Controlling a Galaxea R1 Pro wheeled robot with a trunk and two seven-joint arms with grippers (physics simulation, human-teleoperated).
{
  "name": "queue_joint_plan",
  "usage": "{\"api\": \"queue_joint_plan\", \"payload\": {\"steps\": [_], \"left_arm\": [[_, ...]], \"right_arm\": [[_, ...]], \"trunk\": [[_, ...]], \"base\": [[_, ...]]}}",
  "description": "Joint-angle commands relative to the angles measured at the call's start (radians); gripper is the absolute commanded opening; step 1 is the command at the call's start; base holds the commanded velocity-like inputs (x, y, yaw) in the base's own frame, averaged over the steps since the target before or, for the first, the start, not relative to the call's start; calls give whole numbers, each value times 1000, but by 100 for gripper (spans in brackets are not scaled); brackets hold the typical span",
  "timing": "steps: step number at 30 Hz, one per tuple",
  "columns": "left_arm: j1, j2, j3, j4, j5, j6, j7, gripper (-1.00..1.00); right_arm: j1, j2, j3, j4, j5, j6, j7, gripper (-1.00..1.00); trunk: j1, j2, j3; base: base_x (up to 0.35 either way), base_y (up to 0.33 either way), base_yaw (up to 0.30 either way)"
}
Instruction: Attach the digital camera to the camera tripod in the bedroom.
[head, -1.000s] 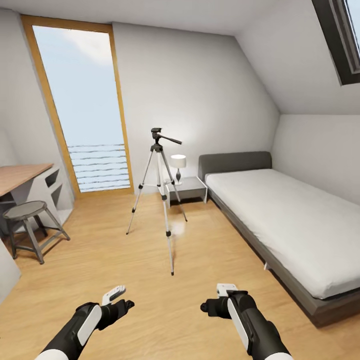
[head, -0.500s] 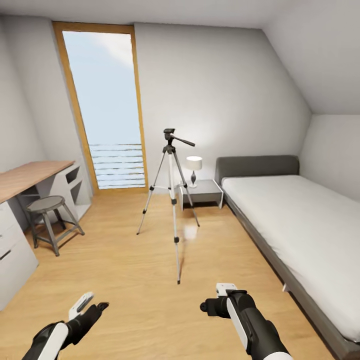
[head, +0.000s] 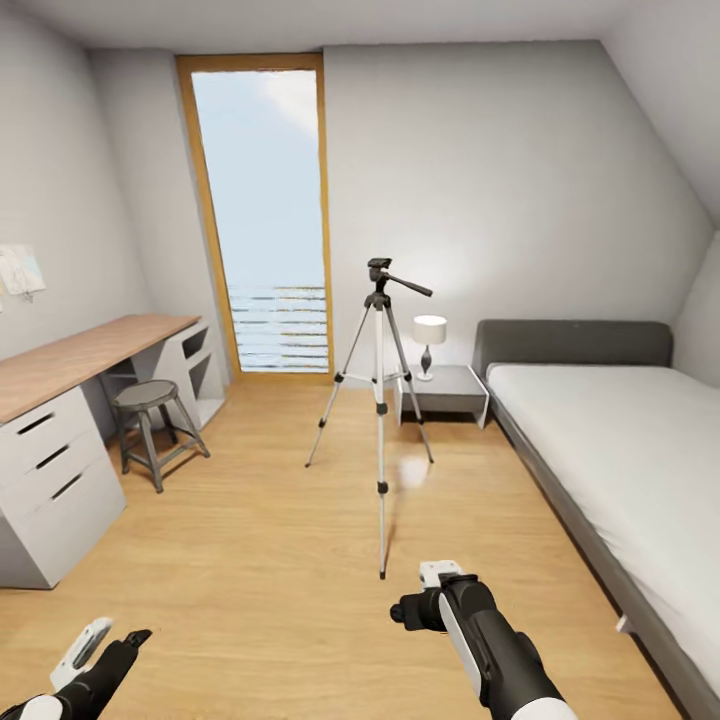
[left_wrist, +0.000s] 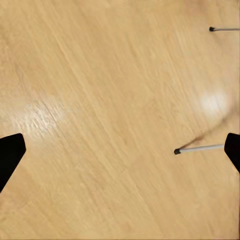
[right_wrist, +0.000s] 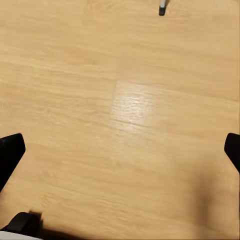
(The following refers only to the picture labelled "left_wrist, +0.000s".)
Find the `camera tripod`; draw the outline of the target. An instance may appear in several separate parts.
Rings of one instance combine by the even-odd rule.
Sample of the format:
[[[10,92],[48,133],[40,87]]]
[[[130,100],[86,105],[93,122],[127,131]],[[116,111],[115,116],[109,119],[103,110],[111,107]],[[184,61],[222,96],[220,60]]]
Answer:
[[[215,27],[210,27],[210,31],[240,31],[240,28],[215,28]],[[215,149],[220,149],[224,148],[225,144],[216,144],[216,145],[209,145],[209,146],[202,146],[202,147],[194,147],[194,148],[186,148],[186,149],[176,149],[174,153],[176,155],[179,155],[181,153],[188,153],[188,152],[195,152],[195,151],[204,151],[204,150],[215,150]]]

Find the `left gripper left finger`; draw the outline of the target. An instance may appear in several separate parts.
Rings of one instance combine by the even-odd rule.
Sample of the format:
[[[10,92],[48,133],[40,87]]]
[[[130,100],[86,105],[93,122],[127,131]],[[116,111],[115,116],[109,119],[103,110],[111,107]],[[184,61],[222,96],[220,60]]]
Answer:
[[[0,138],[0,193],[26,152],[21,133]]]

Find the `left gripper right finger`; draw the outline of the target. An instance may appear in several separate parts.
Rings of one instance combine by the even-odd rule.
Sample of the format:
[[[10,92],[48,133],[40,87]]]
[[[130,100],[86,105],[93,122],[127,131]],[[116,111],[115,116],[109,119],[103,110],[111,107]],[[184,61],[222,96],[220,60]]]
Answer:
[[[240,173],[240,135],[235,133],[228,133],[224,151]]]

